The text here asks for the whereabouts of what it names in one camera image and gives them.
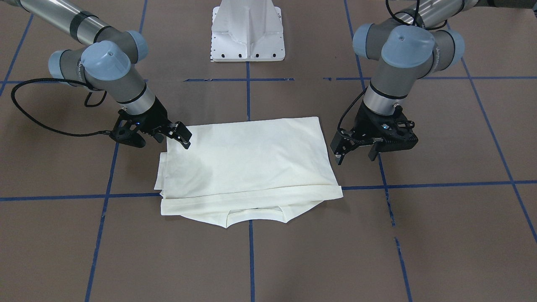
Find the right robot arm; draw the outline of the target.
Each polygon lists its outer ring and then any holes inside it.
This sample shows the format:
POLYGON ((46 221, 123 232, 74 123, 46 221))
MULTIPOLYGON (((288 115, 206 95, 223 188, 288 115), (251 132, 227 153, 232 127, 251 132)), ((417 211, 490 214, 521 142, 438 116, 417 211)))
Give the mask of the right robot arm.
POLYGON ((167 111, 136 70, 148 54, 144 37, 136 31, 120 32, 91 12, 68 0, 9 0, 52 24, 83 45, 79 50, 58 50, 48 61, 49 81, 84 86, 90 93, 103 91, 120 106, 112 130, 94 132, 117 143, 142 148, 142 134, 161 143, 164 137, 190 147, 191 132, 171 122, 167 111))

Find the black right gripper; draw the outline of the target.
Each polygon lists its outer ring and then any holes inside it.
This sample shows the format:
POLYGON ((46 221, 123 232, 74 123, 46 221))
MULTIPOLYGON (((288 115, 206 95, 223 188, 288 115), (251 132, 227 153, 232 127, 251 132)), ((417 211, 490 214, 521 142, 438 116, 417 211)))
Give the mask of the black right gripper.
POLYGON ((184 149, 189 149, 192 133, 182 122, 172 123, 167 111, 158 98, 153 105, 139 115, 131 115, 124 109, 119 110, 119 117, 110 132, 110 138, 117 143, 142 148, 146 140, 140 135, 147 134, 161 143, 164 136, 178 141, 184 149))

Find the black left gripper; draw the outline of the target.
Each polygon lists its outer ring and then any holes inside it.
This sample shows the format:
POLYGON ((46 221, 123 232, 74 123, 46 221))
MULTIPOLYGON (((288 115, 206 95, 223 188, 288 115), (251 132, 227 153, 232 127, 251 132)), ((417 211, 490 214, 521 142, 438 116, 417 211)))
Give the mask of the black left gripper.
POLYGON ((330 143, 338 166, 343 163, 345 155, 360 146, 369 146, 368 157, 374 161, 380 153, 412 149, 419 141, 414 133, 415 123, 402 113, 397 105, 392 115, 379 115, 361 103, 351 136, 344 131, 337 131, 330 143))

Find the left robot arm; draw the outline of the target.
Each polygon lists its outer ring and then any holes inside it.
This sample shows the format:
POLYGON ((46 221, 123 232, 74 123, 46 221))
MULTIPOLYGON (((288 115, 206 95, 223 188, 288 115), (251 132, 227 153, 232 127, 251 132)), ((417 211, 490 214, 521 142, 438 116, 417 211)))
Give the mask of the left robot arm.
POLYGON ((337 126, 330 147, 341 164, 345 155, 370 146, 368 157, 412 149, 418 143, 415 123, 403 114, 403 103, 416 80, 445 70, 461 60, 462 36, 444 29, 447 20, 473 8, 475 0, 419 0, 382 23, 365 23, 353 36, 359 57, 378 65, 368 86, 351 103, 359 104, 350 130, 337 126))

